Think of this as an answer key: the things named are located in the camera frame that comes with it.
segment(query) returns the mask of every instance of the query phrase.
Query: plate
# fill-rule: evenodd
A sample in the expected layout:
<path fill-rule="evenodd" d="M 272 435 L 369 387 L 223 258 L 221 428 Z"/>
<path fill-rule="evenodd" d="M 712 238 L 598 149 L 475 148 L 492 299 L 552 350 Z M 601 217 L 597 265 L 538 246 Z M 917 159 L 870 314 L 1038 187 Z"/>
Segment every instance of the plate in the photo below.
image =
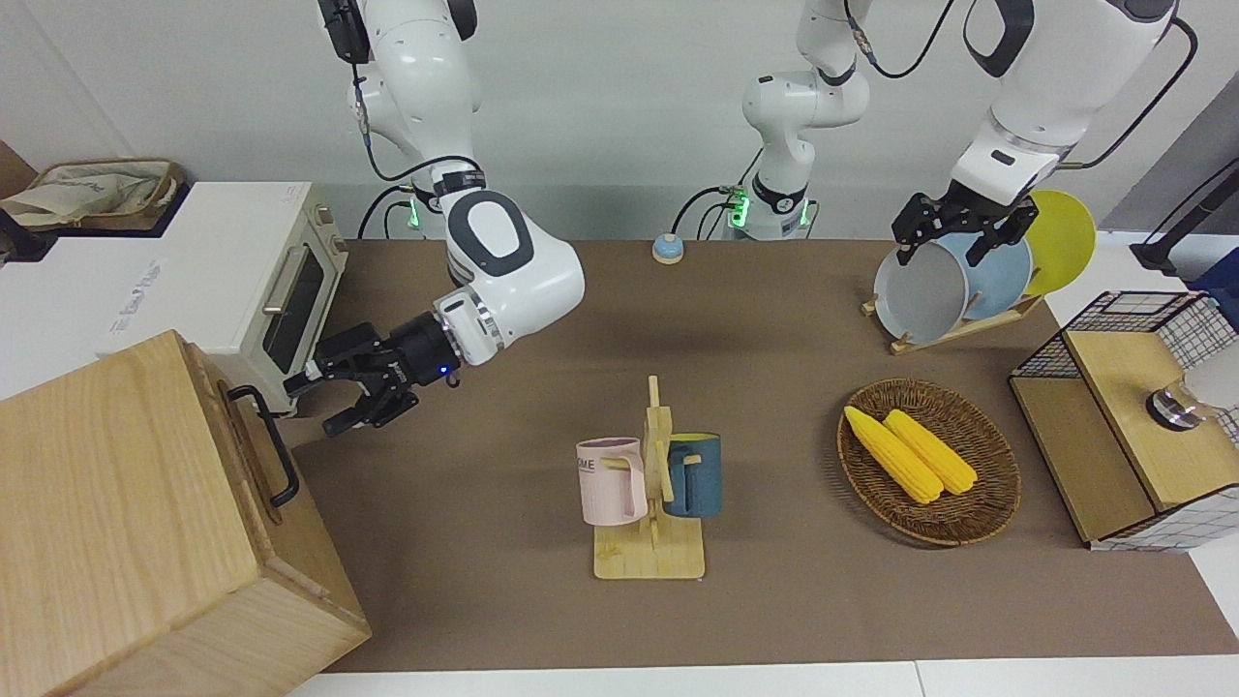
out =
<path fill-rule="evenodd" d="M 908 343 L 937 340 L 964 316 L 970 292 L 964 266 L 950 251 L 926 244 L 901 266 L 892 250 L 873 280 L 877 318 L 891 336 Z"/>
<path fill-rule="evenodd" d="M 948 234 L 937 239 L 938 244 L 959 259 L 968 275 L 968 287 L 981 296 L 964 312 L 965 319 L 984 319 L 1001 314 L 1023 295 L 1032 277 L 1032 249 L 1027 239 L 1015 244 L 1002 244 L 981 259 L 981 262 L 968 265 L 968 250 L 980 234 Z"/>
<path fill-rule="evenodd" d="M 1032 262 L 1040 269 L 1028 284 L 1028 295 L 1044 295 L 1067 286 L 1084 272 L 1097 249 L 1097 223 L 1088 206 L 1062 191 L 1033 191 L 1041 213 L 1025 239 Z"/>
<path fill-rule="evenodd" d="M 932 383 L 893 379 L 861 389 L 847 405 L 878 421 L 891 410 L 903 410 L 976 470 L 976 484 L 969 491 L 958 496 L 943 493 L 932 504 L 917 504 L 860 444 L 840 415 L 836 446 L 847 482 L 891 527 L 923 542 L 959 547 L 994 537 L 1015 517 L 1021 483 L 1011 446 L 971 402 Z"/>

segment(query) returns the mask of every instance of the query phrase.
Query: oven window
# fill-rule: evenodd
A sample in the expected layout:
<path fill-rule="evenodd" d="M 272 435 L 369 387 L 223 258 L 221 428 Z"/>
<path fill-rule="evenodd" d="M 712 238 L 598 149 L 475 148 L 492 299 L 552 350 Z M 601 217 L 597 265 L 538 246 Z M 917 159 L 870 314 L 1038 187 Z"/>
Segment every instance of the oven window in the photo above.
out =
<path fill-rule="evenodd" d="M 305 336 L 310 314 L 313 313 L 315 300 L 322 288 L 322 265 L 315 258 L 313 250 L 309 245 L 305 246 L 305 265 L 301 266 L 301 272 L 292 286 L 287 307 L 284 313 L 271 317 L 271 323 L 266 326 L 266 336 L 263 337 L 263 350 L 285 375 L 292 368 L 301 337 Z"/>

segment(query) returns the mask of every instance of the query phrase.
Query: brown table mat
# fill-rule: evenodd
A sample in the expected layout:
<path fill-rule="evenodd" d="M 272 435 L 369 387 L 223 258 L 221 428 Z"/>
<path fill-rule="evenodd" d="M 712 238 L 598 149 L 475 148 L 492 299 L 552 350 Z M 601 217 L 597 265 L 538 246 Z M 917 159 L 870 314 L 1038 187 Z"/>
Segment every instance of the brown table mat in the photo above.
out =
<path fill-rule="evenodd" d="M 297 449 L 374 638 L 337 671 L 1132 656 L 1239 650 L 1186 556 L 1088 552 L 1006 376 L 1054 331 L 1016 324 L 892 358 L 857 306 L 875 241 L 576 244 L 584 303 L 389 427 Z M 390 328 L 450 287 L 441 243 L 354 245 L 328 331 Z M 679 431 L 722 435 L 700 582 L 601 582 L 574 444 L 641 435 L 646 376 Z M 1023 504 L 979 546 L 926 550 L 859 508 L 834 459 L 846 397 L 959 391 L 1015 449 Z M 339 386 L 304 404 L 323 413 Z"/>

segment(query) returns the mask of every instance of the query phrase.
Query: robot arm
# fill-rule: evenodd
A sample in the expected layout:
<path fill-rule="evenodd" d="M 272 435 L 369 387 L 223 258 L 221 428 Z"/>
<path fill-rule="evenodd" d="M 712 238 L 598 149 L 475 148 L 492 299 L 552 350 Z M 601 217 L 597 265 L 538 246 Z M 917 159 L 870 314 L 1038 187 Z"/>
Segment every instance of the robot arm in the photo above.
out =
<path fill-rule="evenodd" d="M 851 4 L 859 16 L 869 5 Z M 812 71 L 762 76 L 745 92 L 745 119 L 761 132 L 763 150 L 743 182 L 743 212 L 733 227 L 753 239 L 783 239 L 800 220 L 817 156 L 800 131 L 855 123 L 869 108 L 869 82 L 856 72 L 843 0 L 807 0 L 795 45 Z"/>
<path fill-rule="evenodd" d="M 470 115 L 479 99 L 461 42 L 473 32 L 472 0 L 320 0 L 337 54 L 358 69 L 362 132 L 434 162 L 430 182 L 447 219 L 447 269 L 457 288 L 380 338 L 369 323 L 322 339 L 294 397 L 328 380 L 362 386 L 357 405 L 323 423 L 328 436 L 382 427 L 413 409 L 414 385 L 479 366 L 522 336 L 571 311 L 585 295 L 576 251 L 543 230 L 473 165 Z"/>
<path fill-rule="evenodd" d="M 999 97 L 955 162 L 940 198 L 914 194 L 892 223 L 907 262 L 917 246 L 953 232 L 981 232 L 976 265 L 1015 244 L 1037 207 L 1028 192 L 1059 167 L 1093 120 L 1152 53 L 1178 0 L 995 0 L 1004 35 L 989 54 L 964 38 L 1001 79 Z"/>

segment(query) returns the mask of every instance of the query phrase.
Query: wooden drawer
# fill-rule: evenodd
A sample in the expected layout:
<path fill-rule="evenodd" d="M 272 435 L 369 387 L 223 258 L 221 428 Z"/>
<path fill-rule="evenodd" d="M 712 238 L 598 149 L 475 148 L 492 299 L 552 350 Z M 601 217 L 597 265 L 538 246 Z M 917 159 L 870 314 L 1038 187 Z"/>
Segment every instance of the wooden drawer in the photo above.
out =
<path fill-rule="evenodd" d="M 0 402 L 0 695 L 282 695 L 369 636 L 228 389 L 167 332 Z"/>

